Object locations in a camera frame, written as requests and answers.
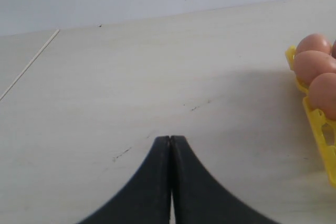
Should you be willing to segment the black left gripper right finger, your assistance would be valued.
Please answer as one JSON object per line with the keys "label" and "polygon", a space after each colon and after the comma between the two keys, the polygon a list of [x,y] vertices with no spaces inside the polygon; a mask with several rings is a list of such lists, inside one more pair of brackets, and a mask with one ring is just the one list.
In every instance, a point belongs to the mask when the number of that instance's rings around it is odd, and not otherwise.
{"label": "black left gripper right finger", "polygon": [[184,136],[171,136],[176,223],[276,223],[240,201],[203,166]]}

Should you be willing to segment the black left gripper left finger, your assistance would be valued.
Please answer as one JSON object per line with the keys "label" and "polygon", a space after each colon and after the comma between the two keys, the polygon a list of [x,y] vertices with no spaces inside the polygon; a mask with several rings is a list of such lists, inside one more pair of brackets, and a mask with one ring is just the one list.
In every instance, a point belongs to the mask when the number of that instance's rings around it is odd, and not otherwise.
{"label": "black left gripper left finger", "polygon": [[126,185],[81,223],[169,223],[170,207],[170,137],[160,136]]}

